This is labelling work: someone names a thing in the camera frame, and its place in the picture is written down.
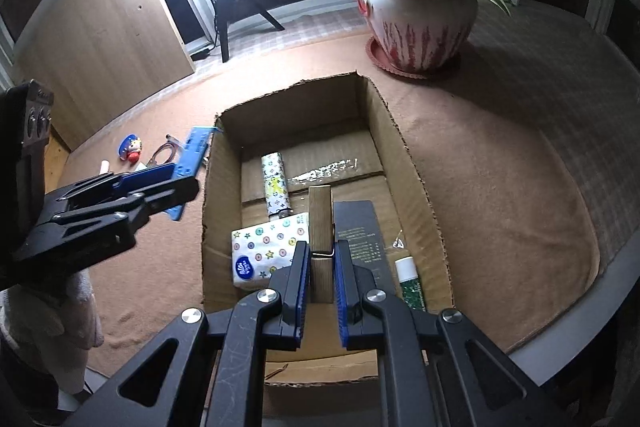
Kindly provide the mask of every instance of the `blue ruler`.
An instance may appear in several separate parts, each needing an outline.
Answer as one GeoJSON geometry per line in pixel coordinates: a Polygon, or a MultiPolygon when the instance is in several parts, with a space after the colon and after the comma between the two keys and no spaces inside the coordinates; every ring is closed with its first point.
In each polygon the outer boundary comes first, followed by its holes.
{"type": "MultiPolygon", "coordinates": [[[[171,176],[172,180],[184,176],[195,176],[198,173],[204,155],[206,155],[207,149],[209,148],[209,139],[214,131],[218,131],[218,128],[194,127],[191,129],[184,148],[180,152],[180,159],[175,164],[174,173],[171,176]]],[[[172,208],[165,210],[174,221],[180,221],[183,211],[183,204],[172,206],[172,208]]]]}

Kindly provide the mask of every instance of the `blue logo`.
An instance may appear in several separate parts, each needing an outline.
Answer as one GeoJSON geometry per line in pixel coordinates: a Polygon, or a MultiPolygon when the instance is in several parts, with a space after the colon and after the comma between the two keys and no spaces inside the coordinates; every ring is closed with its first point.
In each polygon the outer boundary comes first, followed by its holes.
{"type": "Polygon", "coordinates": [[[249,258],[245,255],[236,261],[236,273],[240,279],[249,280],[254,276],[254,267],[249,263],[249,258]]]}

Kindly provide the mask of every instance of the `white cap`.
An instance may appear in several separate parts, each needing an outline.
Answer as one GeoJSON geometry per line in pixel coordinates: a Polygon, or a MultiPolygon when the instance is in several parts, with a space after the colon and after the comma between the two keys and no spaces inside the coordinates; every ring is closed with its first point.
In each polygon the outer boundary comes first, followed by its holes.
{"type": "Polygon", "coordinates": [[[418,272],[415,269],[413,257],[404,257],[396,261],[396,272],[398,272],[398,280],[400,282],[418,279],[418,272]]]}

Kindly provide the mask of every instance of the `white glove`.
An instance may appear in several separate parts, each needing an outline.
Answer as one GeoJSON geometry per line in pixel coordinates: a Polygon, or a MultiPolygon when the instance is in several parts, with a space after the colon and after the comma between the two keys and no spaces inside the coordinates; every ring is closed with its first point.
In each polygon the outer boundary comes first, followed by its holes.
{"type": "Polygon", "coordinates": [[[63,391],[84,386],[89,349],[104,342],[89,270],[53,287],[0,292],[0,333],[23,362],[50,373],[63,391]]]}

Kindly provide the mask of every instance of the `silver screw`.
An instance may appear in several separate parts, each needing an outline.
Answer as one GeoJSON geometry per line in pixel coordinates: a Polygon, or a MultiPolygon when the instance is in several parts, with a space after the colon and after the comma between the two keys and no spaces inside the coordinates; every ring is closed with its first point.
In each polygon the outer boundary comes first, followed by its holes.
{"type": "Polygon", "coordinates": [[[458,324],[462,320],[462,313],[453,308],[447,308],[442,312],[442,318],[449,324],[458,324]]]}
{"type": "Polygon", "coordinates": [[[202,318],[202,312],[197,308],[188,308],[182,312],[182,320],[187,324],[195,324],[202,318]]]}
{"type": "Polygon", "coordinates": [[[370,302],[382,302],[385,299],[386,299],[386,293],[384,293],[380,289],[376,288],[375,290],[369,290],[367,292],[367,301],[370,301],[370,302]]]}
{"type": "Polygon", "coordinates": [[[272,290],[271,288],[266,288],[258,292],[258,301],[260,302],[273,302],[277,298],[278,292],[276,292],[276,290],[272,290]]]}

